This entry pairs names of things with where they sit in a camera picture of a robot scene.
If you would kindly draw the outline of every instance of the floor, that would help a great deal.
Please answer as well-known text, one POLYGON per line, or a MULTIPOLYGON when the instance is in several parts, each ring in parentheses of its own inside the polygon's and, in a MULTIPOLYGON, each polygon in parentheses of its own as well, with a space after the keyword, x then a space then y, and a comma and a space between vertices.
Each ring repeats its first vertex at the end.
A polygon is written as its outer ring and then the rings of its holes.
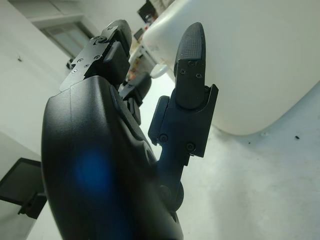
MULTIPOLYGON (((166 76, 153 80, 141 106, 144 133, 157 99, 173 87, 166 76)), ((192 157, 182 175, 184 239, 319 239, 319 106, 320 83, 262 132, 241 137, 212 127, 204 158, 192 157)), ((28 237, 41 239, 59 239, 47 205, 28 237)))

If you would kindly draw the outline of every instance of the wall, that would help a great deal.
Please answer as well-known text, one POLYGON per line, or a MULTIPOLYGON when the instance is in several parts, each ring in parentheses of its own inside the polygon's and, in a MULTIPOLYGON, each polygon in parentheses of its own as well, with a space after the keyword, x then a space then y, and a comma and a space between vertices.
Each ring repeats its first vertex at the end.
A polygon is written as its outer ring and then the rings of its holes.
POLYGON ((0 132, 40 154, 45 105, 59 92, 68 57, 4 0, 0 33, 0 132))
POLYGON ((126 20, 133 33, 145 25, 137 13, 146 3, 145 0, 81 0, 81 2, 86 17, 100 31, 118 19, 126 20))
MULTIPOLYGON (((0 132, 0 180, 19 158, 40 161, 40 156, 0 132)), ((3 240, 24 240, 34 223, 18 215, 21 206, 0 200, 0 236, 3 240)))

